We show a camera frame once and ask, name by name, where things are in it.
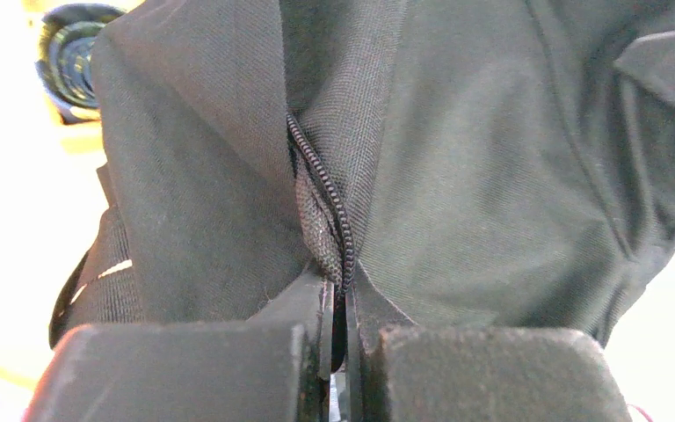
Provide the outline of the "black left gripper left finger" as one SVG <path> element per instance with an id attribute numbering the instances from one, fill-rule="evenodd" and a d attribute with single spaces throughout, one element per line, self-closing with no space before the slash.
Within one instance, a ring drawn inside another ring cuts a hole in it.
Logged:
<path id="1" fill-rule="evenodd" d="M 245 322 L 72 330 L 27 421 L 317 421 L 333 287 L 303 273 Z"/>

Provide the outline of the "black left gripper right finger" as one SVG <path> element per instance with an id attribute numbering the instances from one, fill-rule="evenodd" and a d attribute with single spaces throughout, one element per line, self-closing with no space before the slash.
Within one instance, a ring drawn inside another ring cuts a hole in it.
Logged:
<path id="1" fill-rule="evenodd" d="M 599 345 L 567 329 L 424 327 L 357 268 L 346 297 L 351 421 L 628 421 Z"/>

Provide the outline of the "black student backpack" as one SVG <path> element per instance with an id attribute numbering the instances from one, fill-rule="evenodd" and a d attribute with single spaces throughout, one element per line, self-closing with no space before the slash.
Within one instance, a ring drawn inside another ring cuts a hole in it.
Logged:
<path id="1" fill-rule="evenodd" d="M 110 207 L 51 344 L 345 257 L 416 324 L 605 343 L 675 252 L 675 1 L 147 1 L 92 73 Z"/>

